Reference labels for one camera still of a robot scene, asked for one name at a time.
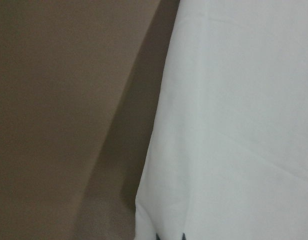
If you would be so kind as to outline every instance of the white curtain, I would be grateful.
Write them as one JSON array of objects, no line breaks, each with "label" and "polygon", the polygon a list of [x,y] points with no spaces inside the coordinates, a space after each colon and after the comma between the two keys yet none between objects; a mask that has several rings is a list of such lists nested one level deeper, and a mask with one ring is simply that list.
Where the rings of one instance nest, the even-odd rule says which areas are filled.
[{"label": "white curtain", "polygon": [[135,240],[308,240],[308,0],[181,0]]}]

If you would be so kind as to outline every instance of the white fabric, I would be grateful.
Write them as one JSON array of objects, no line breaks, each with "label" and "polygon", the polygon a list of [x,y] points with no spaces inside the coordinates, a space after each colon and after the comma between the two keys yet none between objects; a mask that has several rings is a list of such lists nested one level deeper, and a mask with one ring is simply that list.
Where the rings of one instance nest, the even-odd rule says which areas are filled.
[{"label": "white fabric", "polygon": [[181,0],[135,240],[308,240],[308,0]]}]

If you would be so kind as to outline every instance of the beige wall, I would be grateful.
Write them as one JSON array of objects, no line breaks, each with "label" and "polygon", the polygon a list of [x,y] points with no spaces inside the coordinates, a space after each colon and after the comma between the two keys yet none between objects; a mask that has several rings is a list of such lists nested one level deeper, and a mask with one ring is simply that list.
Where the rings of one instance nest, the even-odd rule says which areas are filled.
[{"label": "beige wall", "polygon": [[158,3],[0,1],[0,240],[71,235]]},{"label": "beige wall", "polygon": [[177,3],[160,1],[129,76],[130,86],[86,188],[73,240],[134,237],[135,195],[152,133]]}]

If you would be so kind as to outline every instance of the white sheet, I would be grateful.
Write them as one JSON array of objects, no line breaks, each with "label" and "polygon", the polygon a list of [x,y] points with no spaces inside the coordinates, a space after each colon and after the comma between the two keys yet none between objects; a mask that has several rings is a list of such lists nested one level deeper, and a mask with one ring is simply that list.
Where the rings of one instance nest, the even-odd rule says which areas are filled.
[{"label": "white sheet", "polygon": [[135,240],[308,240],[308,0],[181,0],[135,202]]}]

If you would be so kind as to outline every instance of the dark object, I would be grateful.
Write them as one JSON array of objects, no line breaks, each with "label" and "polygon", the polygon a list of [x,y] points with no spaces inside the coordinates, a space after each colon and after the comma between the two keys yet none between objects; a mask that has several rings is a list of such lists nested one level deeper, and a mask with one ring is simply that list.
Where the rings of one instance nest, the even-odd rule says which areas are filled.
[{"label": "dark object", "polygon": [[[156,240],[161,240],[157,233],[156,233]],[[185,233],[183,233],[182,240],[186,240]]]}]

